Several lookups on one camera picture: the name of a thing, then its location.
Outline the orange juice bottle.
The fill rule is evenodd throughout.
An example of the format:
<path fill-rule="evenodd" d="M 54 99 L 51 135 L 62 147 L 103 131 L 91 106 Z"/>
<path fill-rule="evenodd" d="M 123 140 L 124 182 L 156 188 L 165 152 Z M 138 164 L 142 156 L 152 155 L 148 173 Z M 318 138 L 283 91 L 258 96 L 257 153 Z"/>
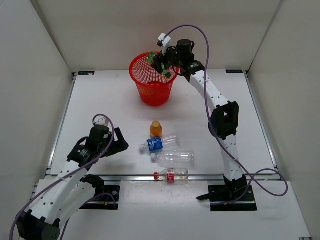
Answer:
<path fill-rule="evenodd" d="M 150 132 L 150 137 L 151 138 L 156 138 L 156 137 L 161 137 L 162 136 L 162 126 L 158 120 L 154 120 L 149 128 Z"/>

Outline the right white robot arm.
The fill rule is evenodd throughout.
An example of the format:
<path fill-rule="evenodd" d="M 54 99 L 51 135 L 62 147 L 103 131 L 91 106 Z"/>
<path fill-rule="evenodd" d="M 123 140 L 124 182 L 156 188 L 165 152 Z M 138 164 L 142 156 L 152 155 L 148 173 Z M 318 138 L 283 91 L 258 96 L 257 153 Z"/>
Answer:
<path fill-rule="evenodd" d="M 239 105 L 229 101 L 210 80 L 206 66 L 195 59 L 195 43 L 181 39 L 175 46 L 164 34 L 158 38 L 161 52 L 153 56 L 151 67 L 159 74 L 168 76 L 170 68 L 179 68 L 184 77 L 205 100 L 208 128 L 217 140 L 224 164 L 224 185 L 217 191 L 201 195 L 197 200 L 216 199 L 219 204 L 234 204 L 245 194 L 248 186 L 245 173 L 238 163 L 236 134 L 239 125 Z"/>

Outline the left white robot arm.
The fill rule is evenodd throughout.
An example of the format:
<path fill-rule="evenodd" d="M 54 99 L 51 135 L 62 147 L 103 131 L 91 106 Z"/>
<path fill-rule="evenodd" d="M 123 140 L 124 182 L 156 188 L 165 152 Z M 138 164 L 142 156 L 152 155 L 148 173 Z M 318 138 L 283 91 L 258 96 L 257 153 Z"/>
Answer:
<path fill-rule="evenodd" d="M 105 194 L 104 180 L 89 173 L 95 159 L 126 151 L 120 128 L 95 124 L 89 136 L 81 138 L 73 147 L 53 186 L 17 215 L 16 226 L 24 240 L 56 240 L 71 216 L 87 202 L 100 200 Z"/>

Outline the green plastic bottle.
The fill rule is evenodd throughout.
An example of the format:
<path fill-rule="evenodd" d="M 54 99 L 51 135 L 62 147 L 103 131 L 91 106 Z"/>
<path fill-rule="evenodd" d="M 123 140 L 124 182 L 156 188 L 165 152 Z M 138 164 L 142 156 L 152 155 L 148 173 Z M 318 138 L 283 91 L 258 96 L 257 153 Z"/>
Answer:
<path fill-rule="evenodd" d="M 145 59 L 149 63 L 149 65 L 160 75 L 165 76 L 167 79 L 172 76 L 169 71 L 170 66 L 165 63 L 162 52 L 150 51 Z"/>

